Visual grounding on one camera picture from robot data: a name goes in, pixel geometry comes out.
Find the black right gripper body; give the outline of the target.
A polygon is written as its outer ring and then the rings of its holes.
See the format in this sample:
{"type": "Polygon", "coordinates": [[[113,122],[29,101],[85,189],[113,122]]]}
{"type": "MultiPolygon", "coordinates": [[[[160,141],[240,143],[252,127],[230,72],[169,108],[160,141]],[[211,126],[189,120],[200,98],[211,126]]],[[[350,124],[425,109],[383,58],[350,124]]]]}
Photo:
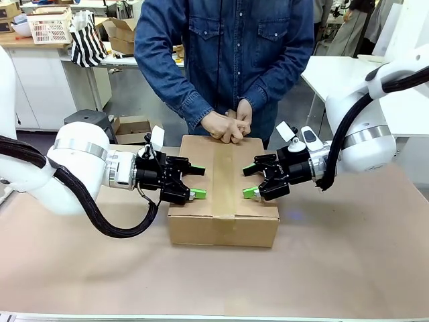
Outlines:
{"type": "Polygon", "coordinates": [[[287,147],[268,155],[263,161],[263,199],[271,201],[290,193],[290,185],[312,180],[307,148],[291,152],[287,147]]]}

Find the person's right hand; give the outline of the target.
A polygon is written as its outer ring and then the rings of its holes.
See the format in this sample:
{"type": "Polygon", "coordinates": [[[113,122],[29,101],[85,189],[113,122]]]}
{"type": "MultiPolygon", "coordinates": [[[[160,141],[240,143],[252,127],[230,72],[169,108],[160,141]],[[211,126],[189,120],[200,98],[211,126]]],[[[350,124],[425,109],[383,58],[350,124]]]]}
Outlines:
{"type": "Polygon", "coordinates": [[[201,126],[216,140],[224,144],[237,144],[250,133],[251,123],[211,111],[200,122],[201,126]]]}

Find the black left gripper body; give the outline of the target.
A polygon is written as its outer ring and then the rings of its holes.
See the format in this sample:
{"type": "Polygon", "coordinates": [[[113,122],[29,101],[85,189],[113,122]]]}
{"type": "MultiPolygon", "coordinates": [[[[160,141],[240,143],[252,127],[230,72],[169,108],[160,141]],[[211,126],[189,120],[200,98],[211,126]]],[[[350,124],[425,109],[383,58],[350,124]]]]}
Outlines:
{"type": "Polygon", "coordinates": [[[160,190],[160,200],[165,202],[180,202],[180,158],[156,152],[150,158],[149,152],[136,155],[136,187],[156,191],[160,190]]]}

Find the person's left hand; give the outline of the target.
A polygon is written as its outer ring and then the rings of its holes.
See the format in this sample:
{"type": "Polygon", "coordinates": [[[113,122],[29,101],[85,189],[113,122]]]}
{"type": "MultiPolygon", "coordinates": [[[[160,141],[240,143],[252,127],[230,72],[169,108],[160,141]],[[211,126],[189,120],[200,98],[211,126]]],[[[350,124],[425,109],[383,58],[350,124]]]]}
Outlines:
{"type": "Polygon", "coordinates": [[[241,126],[241,131],[245,136],[251,133],[253,110],[248,100],[241,99],[237,106],[237,110],[236,111],[233,111],[232,109],[228,110],[226,112],[226,116],[245,123],[244,126],[241,126]]]}

